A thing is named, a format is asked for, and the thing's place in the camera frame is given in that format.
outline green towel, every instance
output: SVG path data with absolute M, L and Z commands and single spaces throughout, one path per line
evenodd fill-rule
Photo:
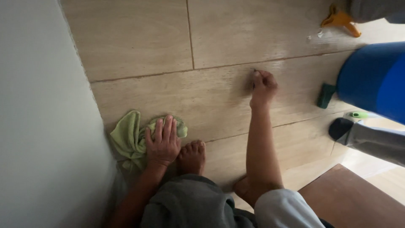
M 123 163 L 123 167 L 129 171 L 132 171 L 135 166 L 140 170 L 146 168 L 146 142 L 145 142 L 145 128 L 149 127 L 151 130 L 152 139 L 155 138 L 156 121 L 159 118 L 151 120 L 146 126 L 141 129 L 139 126 L 141 120 L 141 114 L 138 111 L 130 111 L 121 120 L 118 121 L 115 129 L 110 133 L 111 141 L 115 149 L 129 160 Z M 187 127 L 184 122 L 174 116 L 177 120 L 177 136 L 184 138 L 187 136 Z

